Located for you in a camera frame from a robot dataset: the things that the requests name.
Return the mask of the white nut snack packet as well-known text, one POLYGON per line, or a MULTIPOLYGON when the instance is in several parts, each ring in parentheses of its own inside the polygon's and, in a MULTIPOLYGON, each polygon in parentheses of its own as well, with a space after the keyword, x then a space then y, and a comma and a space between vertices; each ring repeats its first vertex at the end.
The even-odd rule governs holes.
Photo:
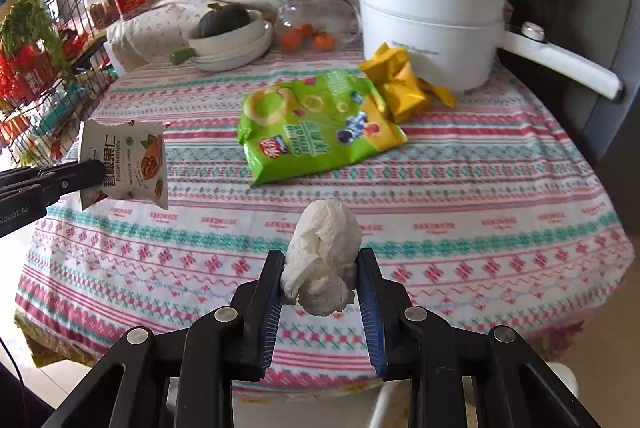
POLYGON ((146 200, 168 209, 167 162, 162 122, 130 120, 118 125, 89 119, 81 126, 78 160, 98 160, 103 180, 80 190, 85 210, 101 200, 146 200))

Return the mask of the white tissue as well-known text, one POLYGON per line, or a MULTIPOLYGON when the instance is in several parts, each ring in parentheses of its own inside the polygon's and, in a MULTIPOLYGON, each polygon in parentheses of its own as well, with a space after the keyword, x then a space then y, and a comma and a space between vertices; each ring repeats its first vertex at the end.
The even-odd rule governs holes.
POLYGON ((362 232, 338 200, 315 200, 300 215, 285 254, 285 301, 313 316, 343 311, 355 299, 362 232))

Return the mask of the green chip bag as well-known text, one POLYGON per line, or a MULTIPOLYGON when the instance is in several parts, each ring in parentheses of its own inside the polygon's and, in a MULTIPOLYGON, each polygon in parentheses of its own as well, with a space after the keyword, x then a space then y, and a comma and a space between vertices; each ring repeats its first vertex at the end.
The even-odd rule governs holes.
POLYGON ((373 82, 347 70, 250 92, 236 137, 254 185, 343 168, 407 142, 373 82))

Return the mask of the yellow snack wrapper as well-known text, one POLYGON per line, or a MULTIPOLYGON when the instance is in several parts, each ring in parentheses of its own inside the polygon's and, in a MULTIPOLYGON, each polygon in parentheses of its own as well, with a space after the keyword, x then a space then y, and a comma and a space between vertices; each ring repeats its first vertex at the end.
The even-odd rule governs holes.
POLYGON ((408 122, 428 110, 435 100, 455 108, 457 100, 445 87, 434 86, 414 73, 408 51, 381 44, 373 55, 358 65, 386 102, 396 124, 408 122))

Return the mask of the patterned striped tablecloth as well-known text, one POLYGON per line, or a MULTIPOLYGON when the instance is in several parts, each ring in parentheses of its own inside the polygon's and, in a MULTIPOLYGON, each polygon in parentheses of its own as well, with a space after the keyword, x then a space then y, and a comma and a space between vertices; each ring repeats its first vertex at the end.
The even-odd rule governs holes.
POLYGON ((273 53, 230 73, 150 64, 107 90, 73 147, 134 173, 37 220, 15 322, 37 365, 96 362, 232 304, 282 252, 281 310, 256 393, 367 385, 390 367, 356 290, 361 249, 414 310, 560 351, 620 284, 634 246, 600 180, 507 70, 395 125, 351 54, 273 53))

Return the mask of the green leafy vegetables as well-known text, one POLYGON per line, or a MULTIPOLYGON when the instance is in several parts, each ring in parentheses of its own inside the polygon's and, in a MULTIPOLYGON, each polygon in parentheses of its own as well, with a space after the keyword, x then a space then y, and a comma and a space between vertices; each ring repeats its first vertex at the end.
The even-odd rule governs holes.
POLYGON ((72 80, 73 72, 63 52, 63 41, 46 4, 41 0, 17 0, 1 22, 2 55, 15 62, 22 47, 38 42, 42 42, 60 76, 72 80))

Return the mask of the floral cloth under bowls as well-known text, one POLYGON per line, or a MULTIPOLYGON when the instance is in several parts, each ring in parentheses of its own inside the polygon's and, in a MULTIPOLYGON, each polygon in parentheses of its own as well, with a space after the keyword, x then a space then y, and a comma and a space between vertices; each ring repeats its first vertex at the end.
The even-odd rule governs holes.
POLYGON ((115 61, 125 73, 167 60, 187 49, 188 33, 209 11, 207 0, 160 0, 130 20, 119 20, 106 31, 115 61))

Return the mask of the stacked white bowls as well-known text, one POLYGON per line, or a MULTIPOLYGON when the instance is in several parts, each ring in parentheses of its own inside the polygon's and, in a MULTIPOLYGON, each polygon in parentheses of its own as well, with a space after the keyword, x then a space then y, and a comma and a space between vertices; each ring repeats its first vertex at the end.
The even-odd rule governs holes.
POLYGON ((219 73, 258 60, 271 47, 274 30, 259 11, 249 10, 248 16, 247 25, 211 37, 202 37, 195 25, 186 33, 188 45, 172 52, 170 62, 189 63, 204 72, 219 73))

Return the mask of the dark green squash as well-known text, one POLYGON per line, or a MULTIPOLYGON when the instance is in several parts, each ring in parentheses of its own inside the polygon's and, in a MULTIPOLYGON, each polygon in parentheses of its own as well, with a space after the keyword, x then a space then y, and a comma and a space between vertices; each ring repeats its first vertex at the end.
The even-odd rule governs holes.
POLYGON ((229 3, 205 13, 198 22, 201 38, 233 32, 250 24, 250 12, 242 4, 229 3))

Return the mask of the small orange in teapot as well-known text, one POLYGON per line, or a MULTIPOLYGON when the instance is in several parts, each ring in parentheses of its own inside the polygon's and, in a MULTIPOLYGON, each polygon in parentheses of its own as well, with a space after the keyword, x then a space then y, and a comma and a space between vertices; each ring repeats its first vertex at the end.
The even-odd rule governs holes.
POLYGON ((305 35, 300 29, 285 29, 279 35, 280 48, 286 52, 300 50, 305 42, 305 35))

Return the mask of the glass teapot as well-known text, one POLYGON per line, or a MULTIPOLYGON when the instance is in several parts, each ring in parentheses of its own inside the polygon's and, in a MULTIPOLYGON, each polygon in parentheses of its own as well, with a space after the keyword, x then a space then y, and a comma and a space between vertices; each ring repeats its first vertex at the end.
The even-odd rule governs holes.
POLYGON ((300 29, 305 35, 303 47, 295 52, 333 53, 341 51, 361 36, 361 20, 352 0, 277 0, 277 19, 274 31, 278 37, 285 29, 300 29), (331 52, 319 52, 312 45, 312 36, 328 32, 336 40, 331 52))

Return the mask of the white electric cooking pot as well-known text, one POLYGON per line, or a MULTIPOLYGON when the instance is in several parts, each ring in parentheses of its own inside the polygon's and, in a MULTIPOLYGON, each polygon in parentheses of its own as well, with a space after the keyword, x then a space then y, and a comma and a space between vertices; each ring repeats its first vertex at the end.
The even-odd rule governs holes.
POLYGON ((484 84, 502 49, 577 81, 609 100, 624 85, 613 72, 548 41, 544 29, 506 24, 506 0, 359 0, 363 52, 408 51, 413 73, 452 92, 484 84))

